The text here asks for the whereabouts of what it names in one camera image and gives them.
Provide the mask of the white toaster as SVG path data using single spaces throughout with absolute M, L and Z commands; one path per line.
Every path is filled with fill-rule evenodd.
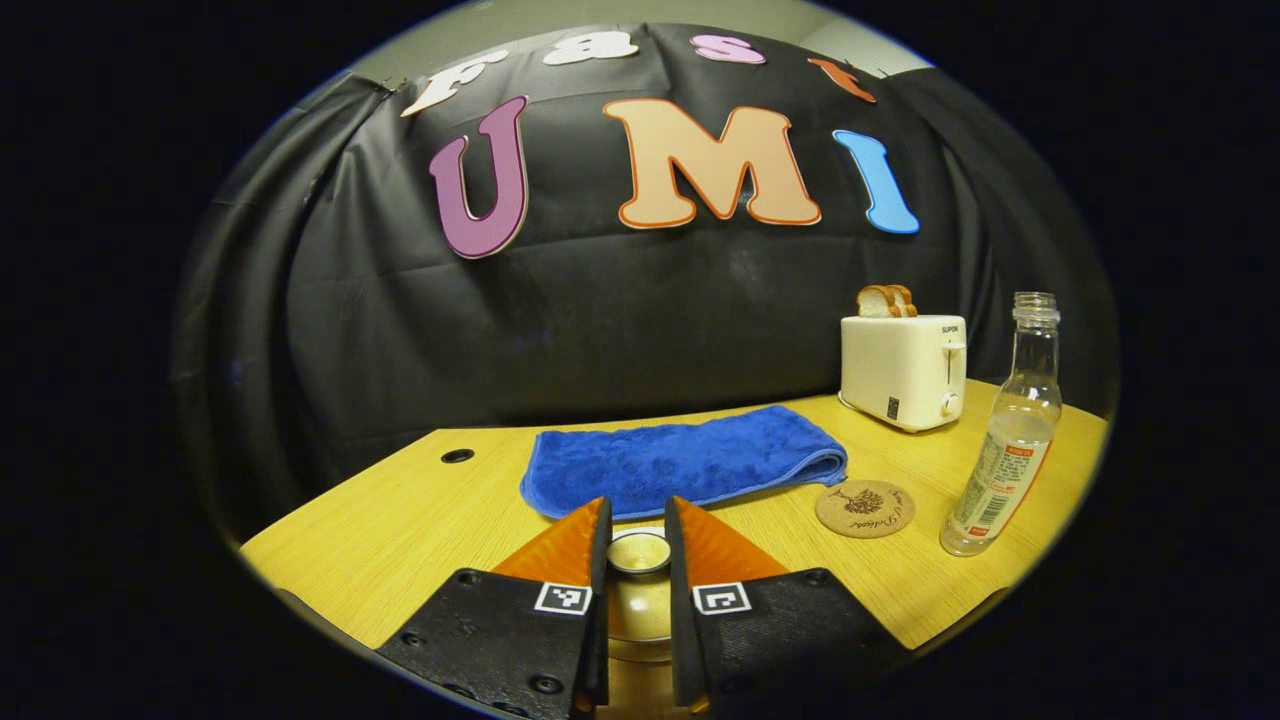
M 846 316 L 838 398 L 906 432 L 956 421 L 966 388 L 966 322 L 956 315 Z

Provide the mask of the blue towel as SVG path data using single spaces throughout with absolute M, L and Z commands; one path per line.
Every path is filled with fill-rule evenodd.
M 524 501 L 564 518 L 608 498 L 620 520 L 653 518 L 678 496 L 707 506 L 762 489 L 840 483 L 845 447 L 791 409 L 771 405 L 696 424 L 544 430 L 521 482 Z

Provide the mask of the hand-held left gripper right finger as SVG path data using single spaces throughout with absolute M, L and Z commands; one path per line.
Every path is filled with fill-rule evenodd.
M 685 498 L 666 502 L 675 702 L 696 716 L 838 716 L 910 650 L 826 568 L 788 570 Z

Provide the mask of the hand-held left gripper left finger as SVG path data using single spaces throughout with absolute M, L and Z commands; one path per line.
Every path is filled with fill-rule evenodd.
M 495 717 L 594 720 L 609 701 L 607 498 L 490 570 L 461 568 L 378 648 L 398 669 Z

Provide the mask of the clear water bottle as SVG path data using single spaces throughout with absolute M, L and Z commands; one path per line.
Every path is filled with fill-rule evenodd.
M 1010 524 L 1041 473 L 1062 413 L 1057 300 L 1014 296 L 1007 379 L 995 397 L 980 452 L 950 511 L 940 544 L 956 557 L 982 553 Z

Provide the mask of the round cork coaster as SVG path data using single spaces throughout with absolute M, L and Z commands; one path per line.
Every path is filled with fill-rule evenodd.
M 823 527 L 858 539 L 892 536 L 915 515 L 914 498 L 902 487 L 884 480 L 845 480 L 815 501 L 815 516 Z

